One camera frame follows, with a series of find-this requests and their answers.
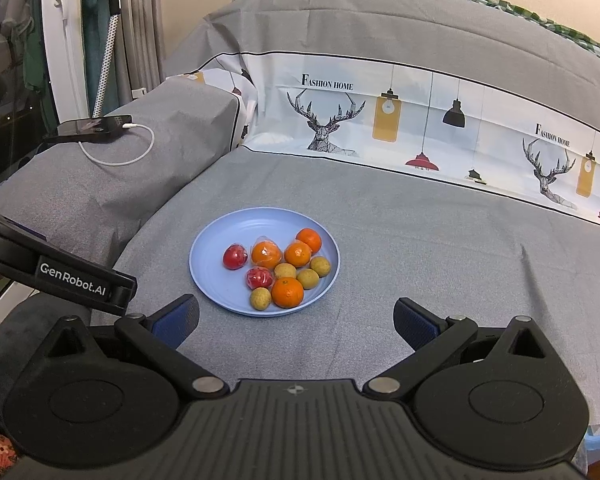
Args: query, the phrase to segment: blue plate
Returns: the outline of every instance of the blue plate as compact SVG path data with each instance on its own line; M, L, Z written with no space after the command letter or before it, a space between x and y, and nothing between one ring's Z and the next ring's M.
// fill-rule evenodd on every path
M331 272L320 279L318 286L304 292L304 300L295 308L280 308L271 303L257 311L249 303L251 291L245 275L251 269L251 259L238 270L222 264L222 255L232 244L240 244L251 253L257 238L273 240L284 252L300 229L309 227L322 238L322 247L314 256L324 256L331 263ZM340 270L340 251L327 229L309 217L275 207L241 209L221 216L206 226L193 241L189 252L189 270L193 281L211 301L244 316L273 317L297 312L321 298L333 285Z

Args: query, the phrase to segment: tangerine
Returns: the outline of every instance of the tangerine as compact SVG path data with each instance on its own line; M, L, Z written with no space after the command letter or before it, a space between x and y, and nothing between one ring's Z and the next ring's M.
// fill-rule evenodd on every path
M263 240L251 250L253 265L273 270L282 261L282 251L271 240Z
M311 252L313 254L317 253L322 247L322 238L320 238L320 235L313 229L302 229L296 235L296 240L300 240L301 242L304 242L309 247L311 247Z
M285 261L294 267L302 267L311 259L311 247L304 242L295 240L285 249Z
M304 288L295 278L281 278L271 288L271 299L281 308L293 308L302 303Z

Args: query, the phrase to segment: red fruit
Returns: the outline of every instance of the red fruit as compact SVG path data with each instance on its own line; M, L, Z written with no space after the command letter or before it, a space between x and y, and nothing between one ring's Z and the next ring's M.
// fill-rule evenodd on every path
M273 275L269 269L265 267L253 267L247 270L247 286L253 290L259 286L268 288L273 284Z
M236 270L243 267L249 259L249 255L244 247L240 244L233 244L224 252L222 263L227 269Z

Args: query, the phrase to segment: black gripper base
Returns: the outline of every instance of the black gripper base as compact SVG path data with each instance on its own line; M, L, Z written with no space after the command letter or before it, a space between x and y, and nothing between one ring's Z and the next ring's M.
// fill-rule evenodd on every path
M231 395L192 403L178 427L141 456L90 470L23 458L5 480L473 480L581 479L569 464L488 471L444 455L397 402L352 381L243 380Z

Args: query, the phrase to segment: charging cable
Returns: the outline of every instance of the charging cable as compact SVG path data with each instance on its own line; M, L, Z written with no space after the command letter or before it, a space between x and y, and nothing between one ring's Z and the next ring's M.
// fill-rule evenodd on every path
M149 153L151 151L151 148L154 146L154 142L155 142L154 131L151 128L149 128L148 126L144 126L144 124L127 123L127 124L123 124L122 127L125 130L129 130L131 128L144 128L151 134L151 143L149 144L149 147L146 149L146 151L142 155L136 156L136 158L134 158L133 160L128 160L126 162L104 162L103 160L98 160L94 156L87 153L87 150L84 149L84 146L82 145L81 142L78 142L78 146L80 146L80 149L82 150L82 152L87 156L87 158L91 162L95 162L96 164L100 164L102 166L128 166L129 164L133 164L134 162L137 162L138 160L145 158L146 154Z

